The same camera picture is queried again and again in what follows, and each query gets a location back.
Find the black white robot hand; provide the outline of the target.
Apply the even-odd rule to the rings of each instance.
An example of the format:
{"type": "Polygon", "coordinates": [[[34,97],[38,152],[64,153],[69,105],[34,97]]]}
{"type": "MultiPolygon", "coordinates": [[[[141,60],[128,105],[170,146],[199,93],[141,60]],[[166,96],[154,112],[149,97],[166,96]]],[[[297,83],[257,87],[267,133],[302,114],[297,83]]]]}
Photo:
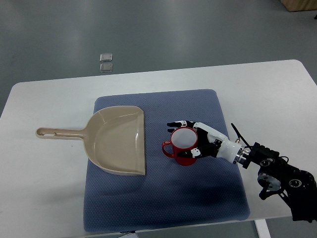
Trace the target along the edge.
{"type": "Polygon", "coordinates": [[[170,133],[180,127],[189,127],[198,135],[197,146],[191,151],[181,152],[180,156],[193,156],[195,159],[211,156],[224,158],[228,162],[235,164],[239,161],[244,150],[241,144],[230,141],[226,135],[201,122],[180,120],[170,122],[167,126],[170,127],[167,130],[170,133]]]}

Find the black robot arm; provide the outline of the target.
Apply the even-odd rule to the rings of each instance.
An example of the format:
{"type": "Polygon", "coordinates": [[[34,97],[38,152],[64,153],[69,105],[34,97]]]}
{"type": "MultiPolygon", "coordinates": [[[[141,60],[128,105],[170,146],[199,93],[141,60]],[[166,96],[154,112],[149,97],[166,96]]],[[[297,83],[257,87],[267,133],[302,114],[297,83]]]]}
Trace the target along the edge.
{"type": "Polygon", "coordinates": [[[259,143],[249,145],[235,125],[231,125],[236,132],[239,142],[242,140],[246,147],[236,159],[243,168],[247,169],[251,163],[260,167],[258,183],[262,187],[259,197],[265,200],[278,195],[289,206],[293,221],[307,221],[317,219],[317,182],[314,176],[304,170],[288,164],[289,158],[280,156],[259,143]]]}

